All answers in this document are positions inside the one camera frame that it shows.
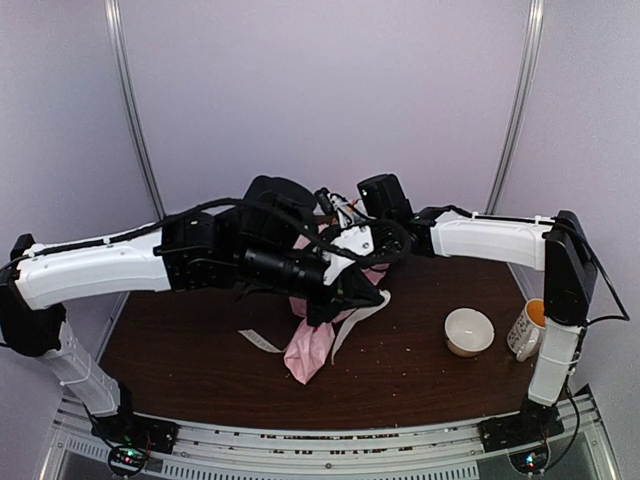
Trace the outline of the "cream printed ribbon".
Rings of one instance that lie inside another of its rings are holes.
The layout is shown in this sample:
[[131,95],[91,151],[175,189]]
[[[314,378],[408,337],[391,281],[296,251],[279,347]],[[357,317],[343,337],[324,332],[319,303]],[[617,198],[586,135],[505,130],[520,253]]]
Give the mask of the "cream printed ribbon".
[[267,353],[283,355],[290,373],[300,383],[306,384],[327,360],[335,363],[347,337],[355,326],[383,310],[391,300],[391,293],[381,290],[383,302],[379,306],[359,308],[340,314],[336,320],[321,327],[310,327],[303,319],[285,348],[278,348],[255,330],[239,330],[238,333],[253,346]]

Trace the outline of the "pink wrapping paper sheet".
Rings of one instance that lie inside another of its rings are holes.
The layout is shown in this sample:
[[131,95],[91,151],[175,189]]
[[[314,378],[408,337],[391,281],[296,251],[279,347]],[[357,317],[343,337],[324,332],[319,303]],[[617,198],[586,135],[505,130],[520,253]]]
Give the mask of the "pink wrapping paper sheet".
[[302,299],[289,299],[292,312],[302,321],[294,332],[284,353],[284,364],[294,379],[306,385],[313,376],[341,348],[355,325],[385,308],[390,300],[388,290],[380,290],[383,302],[376,307],[357,308],[339,313],[330,323],[312,327],[306,321],[306,304]]

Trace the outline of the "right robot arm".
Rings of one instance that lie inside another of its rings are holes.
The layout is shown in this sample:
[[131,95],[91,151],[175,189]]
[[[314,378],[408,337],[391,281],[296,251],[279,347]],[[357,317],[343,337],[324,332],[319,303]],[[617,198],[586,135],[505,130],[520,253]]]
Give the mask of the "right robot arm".
[[363,180],[357,190],[368,214],[404,229],[414,255],[479,258],[543,272],[546,334],[512,423],[519,440],[535,440],[550,426],[551,410],[579,360],[599,275],[578,217],[566,210],[535,218],[487,216],[455,206],[414,211],[394,174]]

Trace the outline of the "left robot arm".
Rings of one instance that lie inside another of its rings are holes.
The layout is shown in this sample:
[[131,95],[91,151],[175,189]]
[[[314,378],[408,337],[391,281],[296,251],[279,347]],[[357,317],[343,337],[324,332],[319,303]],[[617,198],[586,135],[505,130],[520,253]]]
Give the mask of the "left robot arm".
[[363,270],[373,229],[341,222],[331,240],[314,211],[327,202],[284,178],[259,176],[240,199],[221,199],[110,237],[45,245],[25,234],[1,270],[1,334],[47,365],[90,420],[123,444],[144,433],[130,391],[109,377],[66,321],[65,302],[125,291],[229,289],[238,283],[303,299],[311,326],[388,303]]

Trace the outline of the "round white bowl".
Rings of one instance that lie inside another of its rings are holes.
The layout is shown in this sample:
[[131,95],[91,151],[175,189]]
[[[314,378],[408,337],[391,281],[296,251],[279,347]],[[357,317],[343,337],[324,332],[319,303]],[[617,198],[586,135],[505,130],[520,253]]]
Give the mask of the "round white bowl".
[[493,344],[495,329],[483,313],[471,308],[459,308],[447,315],[444,336],[451,353],[471,358],[483,353]]

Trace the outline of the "white mug yellow inside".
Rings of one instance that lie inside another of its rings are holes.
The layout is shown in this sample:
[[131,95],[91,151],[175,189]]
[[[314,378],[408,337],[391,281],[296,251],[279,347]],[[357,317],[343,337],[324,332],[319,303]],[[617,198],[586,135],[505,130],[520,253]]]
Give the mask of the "white mug yellow inside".
[[544,302],[534,298],[527,301],[509,330],[507,345],[518,362],[524,362],[537,353],[546,333]]

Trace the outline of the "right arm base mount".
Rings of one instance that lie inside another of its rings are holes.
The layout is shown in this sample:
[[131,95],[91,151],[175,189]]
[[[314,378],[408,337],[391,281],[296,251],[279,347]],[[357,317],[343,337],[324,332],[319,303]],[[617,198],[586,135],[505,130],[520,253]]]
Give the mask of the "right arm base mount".
[[520,413],[481,421],[477,428],[486,453],[542,442],[565,431],[556,417],[543,420]]

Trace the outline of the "aluminium front rail base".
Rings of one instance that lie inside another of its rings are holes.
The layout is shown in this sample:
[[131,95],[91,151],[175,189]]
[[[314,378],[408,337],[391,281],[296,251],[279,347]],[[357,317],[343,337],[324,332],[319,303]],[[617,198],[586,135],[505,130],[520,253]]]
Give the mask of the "aluminium front rail base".
[[558,405],[564,430],[488,451],[476,419],[367,430],[269,430],[181,421],[171,453],[150,455],[139,479],[526,479],[535,453],[545,479],[620,476],[590,392]]

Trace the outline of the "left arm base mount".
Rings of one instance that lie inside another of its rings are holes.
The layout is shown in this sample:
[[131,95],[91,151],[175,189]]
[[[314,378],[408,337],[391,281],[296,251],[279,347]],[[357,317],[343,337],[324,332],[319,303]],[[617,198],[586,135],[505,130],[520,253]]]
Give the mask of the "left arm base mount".
[[179,432],[174,422],[139,415],[92,417],[90,423],[91,433],[110,447],[123,445],[163,454],[173,452]]

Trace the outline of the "right aluminium frame post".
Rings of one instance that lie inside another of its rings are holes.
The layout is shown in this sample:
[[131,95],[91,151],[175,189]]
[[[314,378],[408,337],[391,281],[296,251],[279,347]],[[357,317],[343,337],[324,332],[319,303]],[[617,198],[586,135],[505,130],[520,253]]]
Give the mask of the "right aluminium frame post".
[[495,214],[504,192],[517,143],[525,117],[526,105],[530,96],[539,58],[544,28],[544,0],[529,2],[528,18],[523,40],[523,48],[516,88],[507,128],[501,148],[498,166],[489,193],[485,212]]

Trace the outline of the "aluminium frame post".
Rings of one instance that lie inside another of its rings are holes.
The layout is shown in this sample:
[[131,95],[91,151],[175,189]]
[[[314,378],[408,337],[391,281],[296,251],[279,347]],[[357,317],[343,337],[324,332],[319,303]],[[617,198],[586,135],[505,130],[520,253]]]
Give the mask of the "aluminium frame post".
[[148,152],[139,113],[131,68],[127,55],[125,32],[122,23],[120,2],[106,0],[104,2],[107,27],[114,51],[116,70],[118,73],[121,94],[124,101],[125,114],[133,142],[136,159],[141,170],[143,183],[150,198],[155,215],[158,219],[166,216],[166,210],[161,198],[158,182]]
[[507,128],[501,148],[498,166],[489,193],[485,212],[495,214],[504,192],[517,143],[525,117],[526,105],[530,96],[539,58],[544,28],[544,0],[529,2],[528,18],[523,40],[523,48],[516,88]]

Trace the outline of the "left aluminium frame post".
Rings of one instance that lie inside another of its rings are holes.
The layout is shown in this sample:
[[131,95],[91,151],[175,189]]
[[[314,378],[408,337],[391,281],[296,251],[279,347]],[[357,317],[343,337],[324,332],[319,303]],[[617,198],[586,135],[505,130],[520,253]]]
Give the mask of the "left aluminium frame post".
[[121,94],[124,101],[125,114],[133,142],[136,159],[141,170],[143,183],[150,198],[155,215],[158,219],[166,216],[166,210],[161,198],[158,182],[148,152],[139,113],[131,68],[127,55],[125,32],[122,23],[120,2],[106,0],[104,2],[107,27],[114,51],[116,70],[118,73]]

